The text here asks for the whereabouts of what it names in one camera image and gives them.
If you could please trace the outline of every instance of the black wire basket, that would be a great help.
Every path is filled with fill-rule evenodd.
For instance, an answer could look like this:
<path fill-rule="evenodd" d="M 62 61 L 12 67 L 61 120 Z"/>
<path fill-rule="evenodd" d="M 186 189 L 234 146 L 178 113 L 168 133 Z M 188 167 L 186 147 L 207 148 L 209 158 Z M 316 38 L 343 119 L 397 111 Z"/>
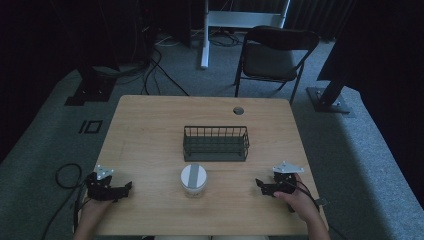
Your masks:
<path fill-rule="evenodd" d="M 246 161 L 249 137 L 245 126 L 185 126 L 186 162 Z"/>

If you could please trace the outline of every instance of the black chair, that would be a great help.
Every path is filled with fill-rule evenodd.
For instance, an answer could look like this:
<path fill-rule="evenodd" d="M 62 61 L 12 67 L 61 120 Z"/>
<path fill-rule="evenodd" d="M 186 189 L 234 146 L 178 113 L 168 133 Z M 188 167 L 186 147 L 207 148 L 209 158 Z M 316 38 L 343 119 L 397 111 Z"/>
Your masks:
<path fill-rule="evenodd" d="M 243 41 L 237 68 L 235 97 L 241 79 L 279 82 L 281 90 L 288 81 L 296 79 L 290 104 L 302 76 L 305 60 L 319 43 L 319 37 L 310 31 L 288 30 L 277 27 L 257 26 L 250 29 Z M 293 51 L 303 50 L 304 55 L 295 61 Z"/>

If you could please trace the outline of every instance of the table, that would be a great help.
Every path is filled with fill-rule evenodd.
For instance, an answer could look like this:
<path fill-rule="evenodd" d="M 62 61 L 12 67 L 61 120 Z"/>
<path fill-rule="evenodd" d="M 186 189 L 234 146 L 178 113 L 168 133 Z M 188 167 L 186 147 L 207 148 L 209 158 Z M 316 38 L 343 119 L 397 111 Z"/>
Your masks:
<path fill-rule="evenodd" d="M 235 107 L 244 113 L 236 115 Z M 180 182 L 185 125 L 242 125 L 249 133 L 245 162 L 201 162 L 208 183 L 187 198 Z M 287 100 L 262 98 L 123 96 L 97 163 L 115 170 L 112 187 L 133 182 L 101 222 L 99 235 L 291 235 L 305 223 L 281 200 L 263 196 L 255 178 L 272 182 L 287 161 L 318 198 Z"/>
<path fill-rule="evenodd" d="M 259 25 L 268 25 L 282 28 L 286 19 L 290 0 L 283 0 L 281 13 L 255 13 L 233 11 L 209 11 L 209 0 L 205 0 L 204 39 L 201 68 L 207 69 L 209 65 L 209 27 L 236 27 L 253 28 Z"/>

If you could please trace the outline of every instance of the plastic jar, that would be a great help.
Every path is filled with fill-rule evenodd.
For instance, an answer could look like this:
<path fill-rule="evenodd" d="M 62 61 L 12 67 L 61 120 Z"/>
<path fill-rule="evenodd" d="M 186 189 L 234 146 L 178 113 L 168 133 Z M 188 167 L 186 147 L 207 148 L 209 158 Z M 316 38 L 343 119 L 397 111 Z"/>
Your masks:
<path fill-rule="evenodd" d="M 186 166 L 181 172 L 181 183 L 187 197 L 200 197 L 206 186 L 208 175 L 198 163 Z"/>

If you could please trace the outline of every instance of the gray carpet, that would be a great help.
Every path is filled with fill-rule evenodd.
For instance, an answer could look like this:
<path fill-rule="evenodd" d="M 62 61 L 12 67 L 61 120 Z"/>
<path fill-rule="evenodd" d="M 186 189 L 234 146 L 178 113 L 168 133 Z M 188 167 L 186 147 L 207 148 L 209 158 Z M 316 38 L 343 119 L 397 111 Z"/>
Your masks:
<path fill-rule="evenodd" d="M 316 78 L 331 48 L 332 43 L 320 43 L 307 61 L 292 105 L 318 190 L 321 197 L 330 202 L 324 209 L 331 225 L 331 237 L 424 239 L 423 209 L 405 182 L 359 94 L 348 88 L 342 91 L 354 118 L 317 113 L 313 109 L 305 89 L 328 84 L 317 82 Z M 192 48 L 165 41 L 157 49 L 162 53 L 160 66 L 191 96 L 234 95 L 232 83 L 240 46 L 211 45 L 207 70 L 200 69 L 201 47 L 197 41 Z M 122 66 L 122 70 L 131 67 Z M 77 72 L 69 73 L 57 84 L 31 126 L 0 165 L 1 240 L 41 239 L 49 220 L 71 192 L 56 184 L 56 171 L 64 164 L 77 163 L 82 167 L 83 177 L 91 172 L 119 98 L 126 94 L 140 94 L 142 79 L 142 75 L 120 78 L 108 102 L 87 102 L 79 107 L 64 106 L 80 82 Z M 282 91 L 276 91 L 278 86 L 244 81 L 239 96 L 289 98 L 293 84 L 287 84 Z M 184 95 L 160 70 L 152 72 L 147 89 L 152 95 Z M 102 125 L 98 133 L 85 133 L 81 132 L 84 121 L 92 121 L 94 125 L 101 121 Z M 68 186 L 73 185 L 78 177 L 74 167 L 62 170 L 59 176 L 60 181 Z M 46 239 L 72 238 L 75 197 L 76 193 L 73 193 L 71 200 L 58 213 Z M 275 236 L 271 239 L 306 237 Z"/>

